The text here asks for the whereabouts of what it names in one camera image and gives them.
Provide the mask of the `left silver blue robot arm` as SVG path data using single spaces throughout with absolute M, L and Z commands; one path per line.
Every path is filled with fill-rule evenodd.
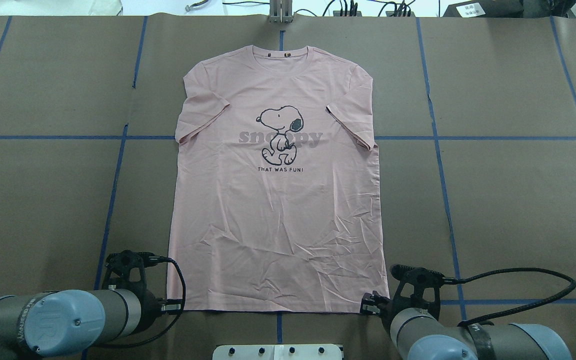
M 0 360 L 42 360 L 144 332 L 163 315 L 180 315 L 183 299 L 129 289 L 44 291 L 0 296 Z

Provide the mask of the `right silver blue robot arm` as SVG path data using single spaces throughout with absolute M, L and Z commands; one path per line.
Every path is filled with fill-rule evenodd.
M 571 360 L 557 332 L 538 324 L 443 326 L 429 310 L 388 312 L 394 301 L 366 292 L 359 312 L 387 321 L 387 333 L 403 360 Z

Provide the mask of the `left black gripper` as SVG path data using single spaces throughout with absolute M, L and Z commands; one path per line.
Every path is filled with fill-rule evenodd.
M 185 303 L 185 299 L 147 295 L 142 302 L 142 318 L 150 321 L 163 315 L 180 315 L 185 309 Z

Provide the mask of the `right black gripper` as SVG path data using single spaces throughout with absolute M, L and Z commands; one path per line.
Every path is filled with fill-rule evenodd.
M 396 316 L 394 302 L 378 292 L 365 292 L 359 305 L 359 313 L 366 316 L 378 316 L 382 325 L 390 326 Z

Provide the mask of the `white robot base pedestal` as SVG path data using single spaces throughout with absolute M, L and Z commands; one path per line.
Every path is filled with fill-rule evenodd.
M 331 343 L 220 345 L 213 360 L 343 360 L 343 347 Z

